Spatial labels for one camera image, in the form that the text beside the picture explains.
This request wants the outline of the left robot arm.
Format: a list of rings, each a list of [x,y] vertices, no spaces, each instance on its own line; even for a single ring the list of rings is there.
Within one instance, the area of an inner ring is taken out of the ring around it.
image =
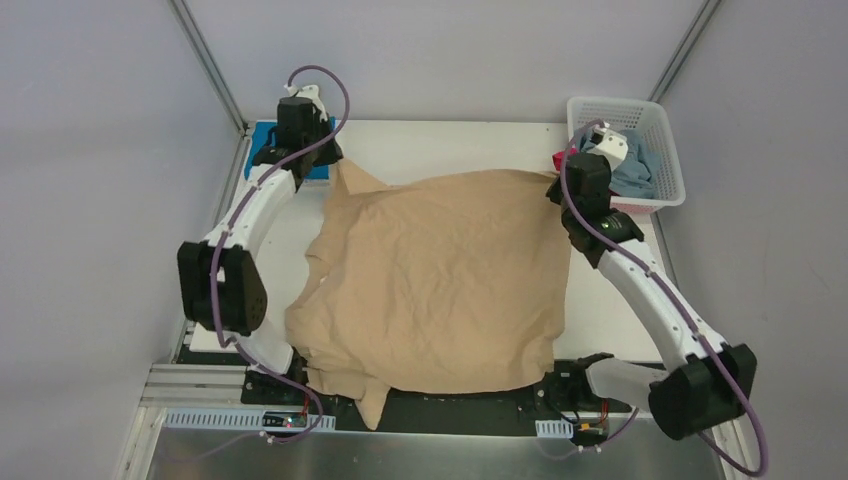
[[[234,348],[254,369],[272,371],[266,389],[281,404],[297,402],[305,378],[290,368],[293,348],[268,314],[269,295],[256,258],[273,222],[316,167],[342,157],[333,122],[314,85],[279,100],[277,122],[254,155],[245,184],[219,223],[177,252],[186,317]]]

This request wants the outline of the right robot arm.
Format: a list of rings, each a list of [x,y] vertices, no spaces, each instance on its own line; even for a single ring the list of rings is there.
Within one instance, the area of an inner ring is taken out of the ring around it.
[[[646,410],[673,440],[747,414],[756,356],[745,344],[730,345],[670,283],[635,221],[612,207],[610,179],[605,157],[577,153],[562,162],[547,196],[561,208],[572,247],[622,295],[664,368],[594,354],[569,380],[569,400],[583,410],[605,398]]]

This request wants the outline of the beige t shirt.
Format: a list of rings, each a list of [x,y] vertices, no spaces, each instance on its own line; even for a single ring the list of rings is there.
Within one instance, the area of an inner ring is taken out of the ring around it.
[[[334,165],[309,276],[285,312],[308,386],[352,399],[375,429],[394,389],[539,382],[565,329],[571,256],[553,182],[494,169],[392,186]]]

